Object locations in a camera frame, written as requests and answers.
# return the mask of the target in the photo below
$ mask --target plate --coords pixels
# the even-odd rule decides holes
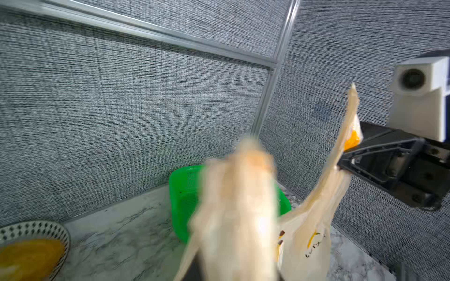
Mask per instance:
[[[0,228],[0,247],[32,239],[58,239],[64,246],[63,256],[59,259],[58,264],[47,278],[48,281],[51,281],[61,269],[69,252],[69,232],[61,224],[47,220],[32,220]]]

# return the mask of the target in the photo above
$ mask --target textured gray wall panel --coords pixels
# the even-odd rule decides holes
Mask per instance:
[[[362,120],[386,124],[394,66],[450,48],[450,2],[303,0],[260,139],[280,182],[305,198],[338,134],[356,83]],[[389,266],[450,280],[450,204],[427,213],[353,179],[334,221]]]
[[[0,13],[0,225],[61,221],[166,183],[250,133],[267,70]]]
[[[78,0],[271,57],[290,0]]]

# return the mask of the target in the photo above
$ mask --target camera lens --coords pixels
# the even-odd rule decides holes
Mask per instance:
[[[419,69],[408,69],[403,73],[401,82],[410,90],[417,90],[425,84],[425,74]]]

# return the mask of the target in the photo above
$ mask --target translucent plastic bag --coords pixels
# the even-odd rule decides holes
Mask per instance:
[[[344,147],[349,149],[362,140],[356,115],[358,105],[358,93],[352,85],[344,122],[316,187],[300,206],[280,218],[277,265],[285,281],[326,280],[330,264],[330,225],[351,179],[337,163]]]
[[[252,139],[225,161],[207,162],[201,204],[190,219],[191,238],[175,281],[182,280],[197,253],[204,280],[276,280],[274,175],[273,157]]]

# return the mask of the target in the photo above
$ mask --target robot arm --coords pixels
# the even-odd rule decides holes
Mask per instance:
[[[437,210],[450,189],[450,49],[398,65],[388,127],[361,122],[364,141],[339,166],[411,207]]]

